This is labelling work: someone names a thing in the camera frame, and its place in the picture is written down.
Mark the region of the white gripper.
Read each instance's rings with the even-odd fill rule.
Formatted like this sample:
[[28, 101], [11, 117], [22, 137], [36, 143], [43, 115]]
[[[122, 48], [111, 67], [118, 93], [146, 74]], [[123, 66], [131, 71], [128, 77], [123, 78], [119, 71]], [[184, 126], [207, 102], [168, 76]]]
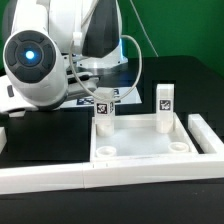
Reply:
[[[95, 91], [99, 77], [90, 72], [79, 73], [79, 78], [89, 91]], [[68, 76], [68, 96], [54, 107], [56, 110], [67, 102], [88, 97], [89, 94], [80, 86], [74, 76]], [[37, 107], [25, 100], [22, 95], [12, 86], [9, 78], [4, 75], [0, 77], [0, 114], [11, 116], [23, 111], [35, 111]]]

